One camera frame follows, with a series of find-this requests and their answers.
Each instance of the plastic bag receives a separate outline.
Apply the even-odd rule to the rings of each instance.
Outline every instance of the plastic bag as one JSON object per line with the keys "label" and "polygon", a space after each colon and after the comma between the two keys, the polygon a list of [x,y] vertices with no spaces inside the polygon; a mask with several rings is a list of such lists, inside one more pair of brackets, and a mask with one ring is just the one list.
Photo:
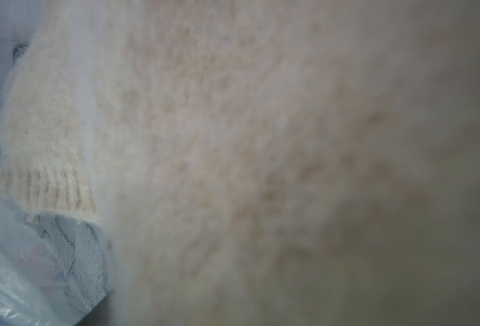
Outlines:
{"label": "plastic bag", "polygon": [[[14,46],[30,39],[41,5],[42,0],[0,0],[0,111]],[[42,240],[24,226],[25,217],[0,198],[0,326],[74,324],[79,316],[69,311],[64,273]]]}
{"label": "plastic bag", "polygon": [[55,317],[40,291],[25,279],[0,246],[0,326],[2,325],[65,324]]}

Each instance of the gray fabric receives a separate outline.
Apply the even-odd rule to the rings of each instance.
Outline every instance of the gray fabric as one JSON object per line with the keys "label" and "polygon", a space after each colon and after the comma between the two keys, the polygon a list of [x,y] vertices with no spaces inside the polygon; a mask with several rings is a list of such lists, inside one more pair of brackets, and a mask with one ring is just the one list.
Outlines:
{"label": "gray fabric", "polygon": [[[49,242],[65,277],[77,286],[86,306],[82,312],[93,309],[110,291],[105,259],[107,246],[100,228],[60,215],[38,216],[28,226]],[[76,291],[66,292],[67,297],[73,298]]]}

